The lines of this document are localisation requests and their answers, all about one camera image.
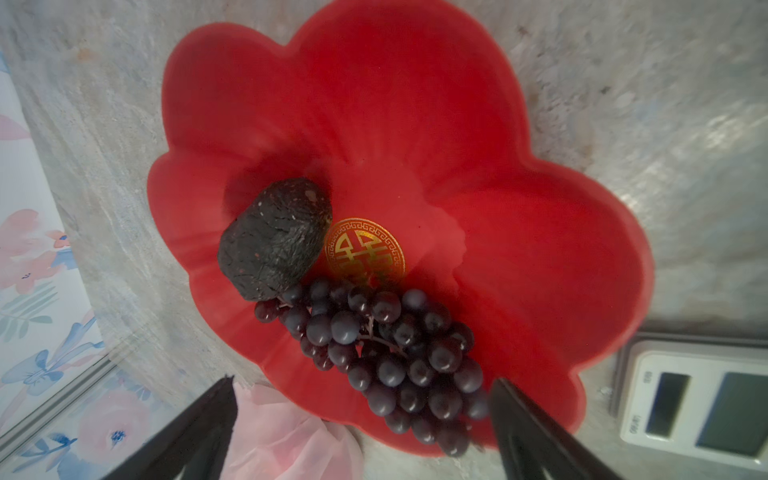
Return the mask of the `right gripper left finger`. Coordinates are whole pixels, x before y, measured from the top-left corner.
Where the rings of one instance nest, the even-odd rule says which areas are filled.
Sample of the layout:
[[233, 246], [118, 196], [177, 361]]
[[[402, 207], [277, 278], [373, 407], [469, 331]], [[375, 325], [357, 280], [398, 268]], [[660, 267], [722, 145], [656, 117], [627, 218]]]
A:
[[106, 477], [218, 479], [237, 414], [233, 378], [225, 376]]

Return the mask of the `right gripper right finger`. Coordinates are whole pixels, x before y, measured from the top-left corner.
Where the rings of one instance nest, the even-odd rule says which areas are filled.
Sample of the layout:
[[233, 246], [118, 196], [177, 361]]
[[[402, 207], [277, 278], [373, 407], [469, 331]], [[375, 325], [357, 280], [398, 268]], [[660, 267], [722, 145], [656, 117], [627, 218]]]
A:
[[507, 478], [620, 478], [509, 380], [493, 381], [489, 412]]

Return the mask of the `pink plastic bag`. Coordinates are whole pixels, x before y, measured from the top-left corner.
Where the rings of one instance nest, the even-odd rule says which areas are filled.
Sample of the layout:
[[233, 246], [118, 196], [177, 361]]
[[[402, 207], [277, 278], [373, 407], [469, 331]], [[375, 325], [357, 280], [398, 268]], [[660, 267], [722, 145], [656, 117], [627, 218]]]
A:
[[361, 479], [352, 433], [299, 408], [276, 389], [234, 384], [238, 414], [223, 479]]

